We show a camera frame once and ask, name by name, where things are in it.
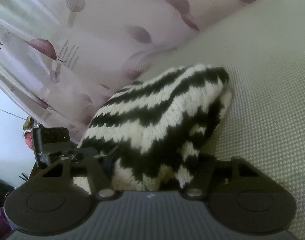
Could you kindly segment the black white striped knit cardigan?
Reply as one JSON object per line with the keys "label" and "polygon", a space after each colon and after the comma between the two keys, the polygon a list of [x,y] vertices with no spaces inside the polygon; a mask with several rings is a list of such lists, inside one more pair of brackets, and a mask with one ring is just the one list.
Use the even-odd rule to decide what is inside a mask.
{"label": "black white striped knit cardigan", "polygon": [[213,165],[213,156],[203,148],[231,101],[224,68],[170,68],[113,95],[78,145],[97,151],[117,191],[184,189]]}

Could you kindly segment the floral covered furniture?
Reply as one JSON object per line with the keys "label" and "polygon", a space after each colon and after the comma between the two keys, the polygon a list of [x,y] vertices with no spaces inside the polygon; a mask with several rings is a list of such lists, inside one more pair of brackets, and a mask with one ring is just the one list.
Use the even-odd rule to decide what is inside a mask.
{"label": "floral covered furniture", "polygon": [[23,138],[25,140],[26,145],[31,150],[34,150],[32,130],[34,128],[39,128],[39,127],[40,127],[40,123],[37,120],[35,120],[33,117],[31,117],[30,115],[27,117],[27,119],[25,120],[25,123],[22,126],[22,128],[24,130]]}

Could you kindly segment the purple cloth item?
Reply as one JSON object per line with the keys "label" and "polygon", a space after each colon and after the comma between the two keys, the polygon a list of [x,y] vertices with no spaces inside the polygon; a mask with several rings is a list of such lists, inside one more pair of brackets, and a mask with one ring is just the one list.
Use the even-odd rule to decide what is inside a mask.
{"label": "purple cloth item", "polygon": [[5,216],[5,212],[3,207],[0,208],[0,239],[5,237],[9,232],[11,231],[11,228],[9,226],[8,220]]}

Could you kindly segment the pink leaf print curtain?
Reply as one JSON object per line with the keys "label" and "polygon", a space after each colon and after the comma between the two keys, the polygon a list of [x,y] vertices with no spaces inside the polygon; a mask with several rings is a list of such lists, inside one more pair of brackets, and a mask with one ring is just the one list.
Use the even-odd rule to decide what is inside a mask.
{"label": "pink leaf print curtain", "polygon": [[78,141],[117,90],[257,0],[0,0],[0,88]]}

